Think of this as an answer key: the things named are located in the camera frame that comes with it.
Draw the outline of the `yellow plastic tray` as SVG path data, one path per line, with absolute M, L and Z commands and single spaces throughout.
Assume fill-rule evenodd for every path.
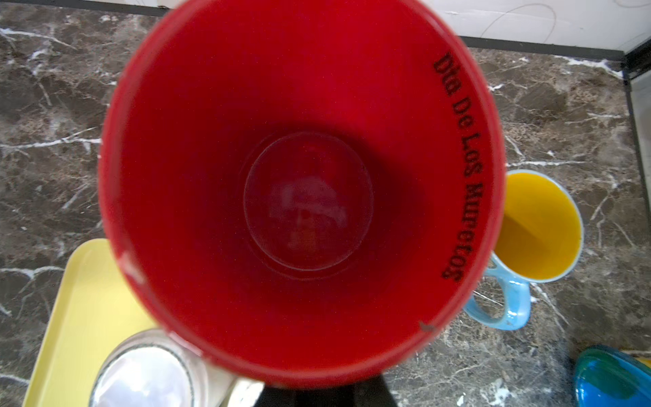
M 26 406 L 87 406 L 110 353 L 156 326 L 119 271 L 105 239 L 70 257 L 32 373 Z

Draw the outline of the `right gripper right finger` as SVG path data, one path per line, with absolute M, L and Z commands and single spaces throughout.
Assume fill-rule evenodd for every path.
M 383 375 L 356 383 L 353 386 L 354 407 L 397 407 Z

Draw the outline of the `white cup blue lid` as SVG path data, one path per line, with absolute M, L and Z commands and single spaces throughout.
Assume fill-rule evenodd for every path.
M 650 354 L 595 345 L 578 356 L 573 384 L 578 406 L 649 406 Z

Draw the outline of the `blue butterfly mug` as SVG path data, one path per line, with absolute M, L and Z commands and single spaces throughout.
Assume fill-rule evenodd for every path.
M 464 311 L 481 324 L 514 331 L 527 325 L 533 283 L 552 283 L 576 267 L 584 244 L 580 211 L 557 181 L 529 170 L 506 176 L 505 214 L 491 264 L 504 297 L 504 312 L 491 316 L 470 297 Z

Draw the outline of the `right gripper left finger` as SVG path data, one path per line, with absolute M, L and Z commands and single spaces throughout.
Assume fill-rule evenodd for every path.
M 314 391 L 264 387 L 254 407 L 311 406 L 314 396 Z

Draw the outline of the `white cream mug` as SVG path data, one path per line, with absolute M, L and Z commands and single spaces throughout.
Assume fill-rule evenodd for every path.
M 264 383 L 214 367 L 160 329 L 121 343 L 98 372 L 91 406 L 253 406 Z

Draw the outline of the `black mug red inside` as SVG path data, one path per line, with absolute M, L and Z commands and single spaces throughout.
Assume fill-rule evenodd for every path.
M 418 1 L 187 1 L 103 126 L 103 227 L 132 290 L 217 366 L 364 380 L 466 304 L 505 146 L 459 37 Z

